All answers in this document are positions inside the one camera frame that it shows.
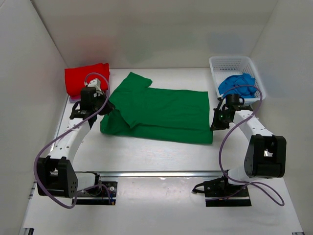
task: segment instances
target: cable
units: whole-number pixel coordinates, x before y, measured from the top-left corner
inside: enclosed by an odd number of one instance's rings
[[[266,194],[266,196],[268,196],[273,202],[275,202],[276,204],[278,204],[279,206],[283,207],[285,205],[285,201],[284,199],[282,198],[282,196],[274,189],[272,188],[271,186],[265,184],[265,183],[262,183],[262,182],[248,182],[248,181],[240,181],[240,180],[235,180],[233,178],[231,178],[230,176],[228,176],[227,172],[224,170],[223,166],[222,166],[222,150],[223,150],[223,147],[225,145],[225,142],[226,140],[228,139],[228,137],[230,136],[230,134],[236,129],[238,128],[241,124],[249,121],[251,118],[253,118],[253,116],[259,111],[261,105],[262,105],[262,101],[263,101],[263,95],[262,95],[262,92],[261,90],[256,87],[256,86],[252,86],[252,85],[240,85],[240,86],[236,86],[236,87],[233,87],[231,89],[229,89],[228,91],[226,91],[224,94],[226,94],[227,92],[229,92],[230,90],[232,89],[235,89],[235,88],[239,88],[239,87],[254,87],[259,93],[260,93],[260,102],[259,102],[259,105],[257,106],[257,108],[252,112],[251,115],[249,115],[246,119],[242,120],[241,122],[239,122],[238,124],[236,124],[227,134],[226,136],[224,137],[222,143],[221,143],[221,146],[220,146],[220,150],[219,150],[219,165],[220,165],[220,169],[221,169],[221,172],[223,173],[223,175],[229,179],[229,180],[232,180],[236,183],[240,183],[240,184],[244,184],[240,190],[238,190],[237,192],[233,193],[232,195],[229,195],[227,197],[217,197],[217,198],[211,198],[211,199],[207,199],[207,201],[213,201],[213,200],[223,200],[223,199],[228,199],[229,197],[232,197],[234,195],[236,195],[238,192],[240,192],[242,189],[246,188],[248,185],[253,185],[255,187],[257,187],[258,189],[260,189],[262,192],[264,192]],[[279,199],[281,200],[281,203],[278,202],[275,198],[273,198],[268,192],[265,191],[265,189],[263,189],[262,187],[260,187],[259,185],[264,185],[266,187],[268,187],[269,189],[271,189],[278,197]]]
[[[42,191],[49,197],[51,198],[51,200],[53,200],[55,203],[59,204],[60,206],[66,208],[66,209],[72,209],[75,205],[76,205],[76,202],[77,202],[77,193],[75,194],[75,197],[74,197],[74,202],[71,206],[68,206],[64,203],[62,203],[61,201],[59,201],[58,199],[56,199],[46,188],[45,186],[43,185],[43,183],[41,182],[41,180],[39,179],[39,176],[38,176],[38,172],[37,172],[37,162],[40,158],[40,156],[42,155],[42,153],[50,146],[52,145],[54,142],[56,142],[57,140],[63,138],[64,136],[66,136],[68,133],[70,133],[71,131],[73,131],[74,129],[80,127],[82,124],[84,124],[86,121],[88,121],[89,119],[93,118],[94,116],[96,116],[98,113],[101,112],[101,110],[106,106],[108,100],[109,100],[109,95],[110,95],[110,86],[109,86],[109,83],[108,81],[106,80],[106,78],[97,73],[97,72],[91,72],[89,73],[86,78],[85,78],[85,83],[87,82],[87,79],[91,76],[91,75],[98,75],[100,76],[101,78],[103,78],[103,80],[107,83],[107,86],[108,86],[108,91],[107,91],[107,98],[106,100],[104,101],[103,105],[101,106],[101,108],[96,111],[94,114],[92,114],[91,116],[89,116],[88,118],[86,118],[85,120],[82,120],[80,123],[78,123],[76,126],[74,126],[73,128],[65,131],[63,134],[59,135],[58,137],[56,137],[54,140],[50,141],[45,147],[43,147],[39,153],[37,154],[36,158],[35,158],[35,161],[34,161],[34,175],[35,175],[35,179],[37,181],[37,184],[38,186],[42,189]],[[83,190],[89,190],[89,189],[92,189],[92,188],[95,188],[95,187],[98,187],[99,185],[94,185],[94,186],[91,186],[91,187],[88,187],[88,188],[85,188]],[[110,199],[110,192],[109,192],[109,189],[107,186],[101,184],[102,187],[104,187],[107,191],[107,194],[108,194],[108,198],[109,198],[109,204],[111,204],[111,199]]]
[[[112,205],[114,205],[114,200],[113,200],[113,192],[110,194],[110,196],[111,196],[111,201],[112,201]]]

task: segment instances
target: red towel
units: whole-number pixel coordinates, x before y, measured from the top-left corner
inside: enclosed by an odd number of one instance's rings
[[[85,86],[84,85],[85,78],[91,72],[97,72],[103,75],[107,79],[107,81],[109,81],[110,70],[108,63],[106,64],[99,63],[96,65],[65,69],[65,86],[67,89],[67,93],[70,96],[80,95],[81,89]],[[97,75],[91,75],[88,78],[87,82],[90,82],[95,78],[98,78],[100,80],[101,82],[100,88],[103,91],[106,91],[108,89],[107,83]]]

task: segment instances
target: mounting plate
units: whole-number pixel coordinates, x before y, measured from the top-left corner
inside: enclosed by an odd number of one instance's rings
[[[230,185],[227,179],[224,177],[214,179],[211,181],[205,181],[204,195],[206,207],[250,207],[251,201],[248,192],[248,188],[242,189],[236,195],[225,200],[210,200],[216,197],[227,197],[238,190],[242,186]]]
[[[116,195],[117,195],[117,181],[102,181],[102,184],[108,187],[111,192],[114,205],[116,204]],[[80,192],[77,195],[77,205],[107,205],[109,204],[108,194],[105,189],[102,192],[99,192],[97,188],[94,190],[89,190],[89,192]]]

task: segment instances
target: green cloth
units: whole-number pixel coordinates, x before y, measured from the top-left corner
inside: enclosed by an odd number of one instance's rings
[[[110,96],[116,109],[102,119],[101,132],[183,143],[212,143],[207,92],[149,88],[151,84],[150,79],[131,72]]]

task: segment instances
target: white mesh basket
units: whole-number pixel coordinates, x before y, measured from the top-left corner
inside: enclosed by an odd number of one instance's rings
[[[209,60],[210,68],[213,76],[213,81],[217,96],[220,96],[219,86],[229,76],[242,75],[249,73],[255,78],[255,86],[258,87],[265,99],[266,93],[262,85],[259,74],[252,63],[252,60],[247,56],[212,56]],[[260,93],[257,91],[254,94],[255,98],[246,98],[245,104],[252,104],[260,100]]]

